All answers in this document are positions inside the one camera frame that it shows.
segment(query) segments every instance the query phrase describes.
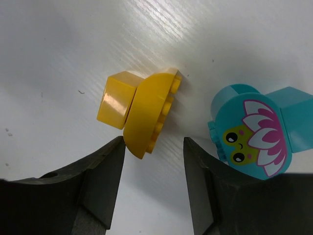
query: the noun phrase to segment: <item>yellow toy block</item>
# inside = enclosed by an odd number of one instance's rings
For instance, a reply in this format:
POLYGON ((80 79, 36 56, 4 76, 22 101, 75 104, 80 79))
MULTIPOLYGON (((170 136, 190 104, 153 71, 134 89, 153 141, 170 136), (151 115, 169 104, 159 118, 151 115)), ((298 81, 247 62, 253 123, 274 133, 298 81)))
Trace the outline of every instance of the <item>yellow toy block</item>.
POLYGON ((108 78, 97 119, 122 129, 127 148, 136 157, 152 153, 181 77, 168 69, 142 79, 129 72, 108 78))
POLYGON ((143 78, 126 71, 108 77, 97 120, 123 129, 136 89, 142 81, 143 78))

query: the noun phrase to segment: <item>white table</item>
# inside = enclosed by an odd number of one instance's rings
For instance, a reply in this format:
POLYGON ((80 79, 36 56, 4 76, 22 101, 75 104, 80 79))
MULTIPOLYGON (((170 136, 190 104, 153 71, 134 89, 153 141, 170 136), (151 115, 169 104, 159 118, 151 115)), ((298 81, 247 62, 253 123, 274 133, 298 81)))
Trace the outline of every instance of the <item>white table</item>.
MULTIPOLYGON (((0 0, 0 178, 40 177, 121 135, 96 120, 108 75, 177 67, 153 154, 126 152, 108 235, 193 234, 183 137, 215 154, 209 107, 226 85, 313 94, 312 12, 311 0, 0 0)), ((312 153, 289 171, 312 172, 312 153)))

